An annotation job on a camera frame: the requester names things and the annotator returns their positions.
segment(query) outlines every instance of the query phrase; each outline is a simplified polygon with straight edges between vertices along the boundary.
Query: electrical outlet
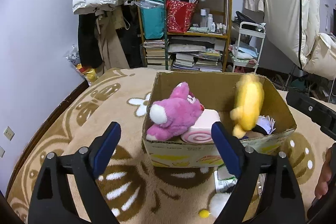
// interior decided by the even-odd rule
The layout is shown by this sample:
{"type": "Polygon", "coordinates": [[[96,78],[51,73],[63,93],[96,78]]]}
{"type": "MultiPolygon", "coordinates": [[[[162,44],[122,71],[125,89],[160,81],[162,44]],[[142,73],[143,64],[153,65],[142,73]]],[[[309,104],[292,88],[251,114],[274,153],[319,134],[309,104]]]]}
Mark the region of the electrical outlet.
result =
{"type": "Polygon", "coordinates": [[[8,140],[12,140],[13,139],[13,137],[14,137],[14,132],[13,132],[13,130],[11,130],[11,128],[10,127],[7,127],[6,129],[5,129],[5,131],[3,132],[3,134],[6,136],[6,138],[8,139],[8,140]]]}
{"type": "Polygon", "coordinates": [[[3,157],[5,150],[0,146],[0,158],[3,157]]]}

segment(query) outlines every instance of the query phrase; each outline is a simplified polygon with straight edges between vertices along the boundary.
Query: pink stuffed animal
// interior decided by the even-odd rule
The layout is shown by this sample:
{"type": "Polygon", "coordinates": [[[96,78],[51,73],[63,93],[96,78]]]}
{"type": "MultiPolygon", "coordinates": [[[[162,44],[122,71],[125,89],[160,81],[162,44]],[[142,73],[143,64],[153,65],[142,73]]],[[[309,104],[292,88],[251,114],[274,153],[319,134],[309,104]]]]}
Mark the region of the pink stuffed animal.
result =
{"type": "Polygon", "coordinates": [[[204,110],[198,99],[189,92],[188,83],[180,83],[168,99],[153,103],[149,116],[155,123],[147,130],[146,139],[165,141],[186,132],[204,110]]]}

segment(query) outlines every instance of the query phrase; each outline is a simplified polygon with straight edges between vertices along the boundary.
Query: stuffed animal's ear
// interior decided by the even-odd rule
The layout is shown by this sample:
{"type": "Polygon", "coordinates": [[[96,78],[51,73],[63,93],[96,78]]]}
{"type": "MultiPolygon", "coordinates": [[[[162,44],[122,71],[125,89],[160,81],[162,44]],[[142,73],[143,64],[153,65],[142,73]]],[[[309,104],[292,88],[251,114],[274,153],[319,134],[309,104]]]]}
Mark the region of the stuffed animal's ear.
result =
{"type": "Polygon", "coordinates": [[[169,98],[182,98],[187,99],[189,94],[189,86],[187,82],[179,83],[171,93],[169,98]]]}

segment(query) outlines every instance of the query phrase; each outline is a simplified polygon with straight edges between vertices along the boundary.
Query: yellow plush toy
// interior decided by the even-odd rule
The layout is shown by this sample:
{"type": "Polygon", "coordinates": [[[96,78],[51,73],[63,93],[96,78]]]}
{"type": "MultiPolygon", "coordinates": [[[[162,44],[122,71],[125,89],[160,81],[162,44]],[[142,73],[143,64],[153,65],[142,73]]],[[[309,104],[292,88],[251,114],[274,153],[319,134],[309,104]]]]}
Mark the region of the yellow plush toy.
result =
{"type": "Polygon", "coordinates": [[[236,123],[232,134],[241,139],[257,123],[263,106],[264,90],[258,77],[252,74],[243,75],[237,88],[236,105],[230,116],[236,123]]]}

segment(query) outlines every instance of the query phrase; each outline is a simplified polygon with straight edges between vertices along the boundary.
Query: bolt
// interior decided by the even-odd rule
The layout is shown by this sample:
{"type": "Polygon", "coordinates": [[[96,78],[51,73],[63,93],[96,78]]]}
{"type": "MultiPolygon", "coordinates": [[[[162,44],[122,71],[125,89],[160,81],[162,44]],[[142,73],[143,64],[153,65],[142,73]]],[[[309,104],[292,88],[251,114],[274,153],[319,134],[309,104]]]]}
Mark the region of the bolt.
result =
{"type": "Polygon", "coordinates": [[[78,152],[79,152],[80,154],[85,154],[87,151],[89,151],[89,149],[88,149],[86,146],[81,147],[81,148],[78,150],[78,152]]]}
{"type": "Polygon", "coordinates": [[[47,154],[47,159],[52,159],[55,156],[54,152],[50,152],[47,154]]]}
{"type": "Polygon", "coordinates": [[[279,152],[279,156],[280,156],[280,158],[286,158],[286,153],[285,152],[282,152],[282,151],[280,151],[279,152]]]}
{"type": "Polygon", "coordinates": [[[251,146],[246,146],[245,151],[249,154],[253,153],[254,149],[251,146]]]}

